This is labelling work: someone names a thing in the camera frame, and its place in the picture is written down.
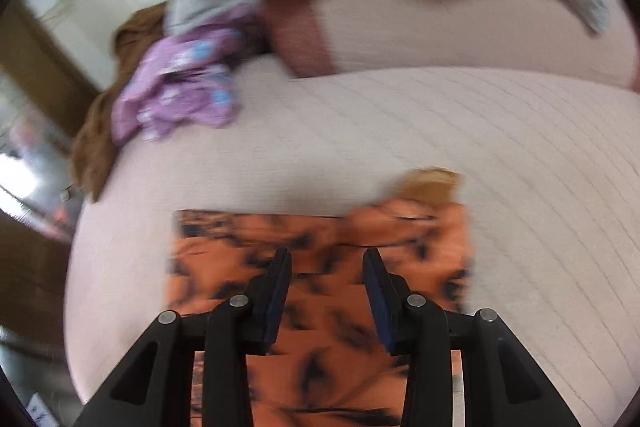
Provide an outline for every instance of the brown fabric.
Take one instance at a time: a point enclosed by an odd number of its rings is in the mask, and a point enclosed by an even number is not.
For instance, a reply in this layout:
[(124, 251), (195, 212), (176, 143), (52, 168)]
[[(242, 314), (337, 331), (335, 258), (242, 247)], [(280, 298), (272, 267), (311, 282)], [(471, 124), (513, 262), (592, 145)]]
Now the brown fabric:
[(262, 17), (273, 49), (296, 76), (336, 73), (312, 0), (264, 0)]
[[(462, 205), (395, 199), (338, 219), (201, 210), (177, 218), (166, 302), (180, 314), (210, 311), (241, 293), (280, 245), (292, 254), (278, 339), (268, 356), (247, 360), (256, 425), (399, 425), (407, 360), (388, 356), (377, 340), (362, 254), (378, 247), (413, 291), (460, 311), (471, 256)], [(455, 374), (459, 364), (455, 357)], [(200, 353), (192, 427), (202, 424), (202, 368)]]
[(146, 50), (164, 36), (162, 20), (165, 3), (135, 12), (115, 33), (113, 50), (118, 71), (113, 85), (94, 100), (82, 129), (74, 140), (71, 174), (93, 201), (107, 182), (118, 156), (111, 140), (111, 107), (138, 68)]

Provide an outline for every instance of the brown cloth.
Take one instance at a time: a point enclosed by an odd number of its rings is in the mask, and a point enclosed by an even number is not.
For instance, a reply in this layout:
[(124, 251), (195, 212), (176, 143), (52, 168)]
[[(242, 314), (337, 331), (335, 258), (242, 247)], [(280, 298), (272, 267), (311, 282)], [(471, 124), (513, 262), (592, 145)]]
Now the brown cloth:
[(74, 140), (71, 176), (94, 202), (100, 198), (119, 152), (111, 140), (111, 107), (148, 48), (164, 37), (165, 5), (162, 3), (139, 10), (118, 28), (113, 39), (113, 51), (118, 60), (116, 80), (94, 100)]
[[(416, 176), (434, 173), (417, 171), (403, 191), (423, 184)], [(408, 360), (390, 357), (378, 342), (362, 254), (378, 247), (388, 270), (405, 277), (412, 291), (461, 311), (472, 256), (462, 205), (395, 199), (338, 219), (183, 210), (177, 220), (166, 302), (182, 315), (210, 311), (242, 293), (251, 277), (266, 270), (277, 247), (292, 254), (277, 341), (268, 356), (247, 358), (256, 425), (400, 424)], [(452, 362), (459, 375), (459, 353)], [(203, 364), (197, 353), (191, 427), (202, 427)]]

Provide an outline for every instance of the round metal bolt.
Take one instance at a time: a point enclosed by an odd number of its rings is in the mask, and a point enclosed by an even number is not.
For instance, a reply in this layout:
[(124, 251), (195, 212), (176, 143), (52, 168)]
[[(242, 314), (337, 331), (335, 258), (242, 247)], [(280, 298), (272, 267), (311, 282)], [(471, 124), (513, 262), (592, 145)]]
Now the round metal bolt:
[(247, 306), (247, 304), (249, 304), (249, 297), (242, 294), (234, 295), (229, 299), (229, 304), (234, 308), (242, 308), (242, 306)]
[(421, 308), (422, 306), (427, 304), (427, 299), (425, 299), (420, 294), (414, 293), (406, 298), (406, 303), (409, 304), (409, 306), (413, 306), (414, 308)]
[(158, 315), (158, 322), (160, 324), (171, 324), (176, 319), (176, 317), (177, 315), (175, 314), (175, 312), (167, 310)]
[(482, 308), (480, 310), (480, 316), (482, 317), (482, 320), (487, 322), (493, 322), (498, 318), (498, 314), (491, 308)]

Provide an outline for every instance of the purple fabric with blue dots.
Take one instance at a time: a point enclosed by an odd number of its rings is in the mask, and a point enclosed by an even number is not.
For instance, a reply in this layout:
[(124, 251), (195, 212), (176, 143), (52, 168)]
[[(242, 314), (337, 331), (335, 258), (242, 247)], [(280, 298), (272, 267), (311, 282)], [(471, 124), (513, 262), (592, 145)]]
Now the purple fabric with blue dots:
[(137, 131), (160, 139), (181, 122), (220, 127), (240, 104), (231, 67), (264, 48), (254, 4), (220, 14), (182, 36), (151, 46), (111, 111), (111, 136), (125, 144)]

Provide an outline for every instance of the orange fabric with black pattern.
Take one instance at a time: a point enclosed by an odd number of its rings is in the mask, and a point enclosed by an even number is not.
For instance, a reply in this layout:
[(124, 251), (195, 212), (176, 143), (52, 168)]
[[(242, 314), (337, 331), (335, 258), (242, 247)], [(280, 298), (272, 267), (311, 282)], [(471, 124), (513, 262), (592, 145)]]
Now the orange fabric with black pattern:
[[(266, 357), (247, 360), (257, 427), (399, 425), (406, 357), (390, 357), (378, 342), (362, 254), (378, 247), (388, 270), (412, 291), (460, 311), (471, 256), (462, 205), (396, 199), (339, 218), (200, 210), (177, 217), (167, 307), (182, 315), (241, 293), (277, 247), (292, 255), (278, 339)], [(201, 425), (201, 393), (202, 354), (193, 378), (193, 427)]]

